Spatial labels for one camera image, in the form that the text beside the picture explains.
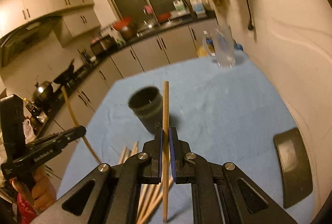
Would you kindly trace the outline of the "red sleeve forearm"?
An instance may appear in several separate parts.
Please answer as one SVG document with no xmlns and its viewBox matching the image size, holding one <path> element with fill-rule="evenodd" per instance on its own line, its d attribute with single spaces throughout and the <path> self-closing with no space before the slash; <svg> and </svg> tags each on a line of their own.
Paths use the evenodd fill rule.
<svg viewBox="0 0 332 224">
<path fill-rule="evenodd" d="M 17 207 L 18 207 L 18 223 L 31 224 L 37 217 L 34 208 L 20 195 L 17 194 Z"/>
</svg>

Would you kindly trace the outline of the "person's left hand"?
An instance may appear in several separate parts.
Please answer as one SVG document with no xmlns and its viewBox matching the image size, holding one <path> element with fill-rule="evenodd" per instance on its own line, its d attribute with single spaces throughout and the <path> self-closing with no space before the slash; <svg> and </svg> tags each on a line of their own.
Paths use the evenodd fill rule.
<svg viewBox="0 0 332 224">
<path fill-rule="evenodd" d="M 56 202 L 56 191 L 50 179 L 46 175 L 44 165 L 33 172 L 35 185 L 30 191 L 26 185 L 17 178 L 10 179 L 13 188 L 26 200 L 34 209 L 45 211 Z"/>
</svg>

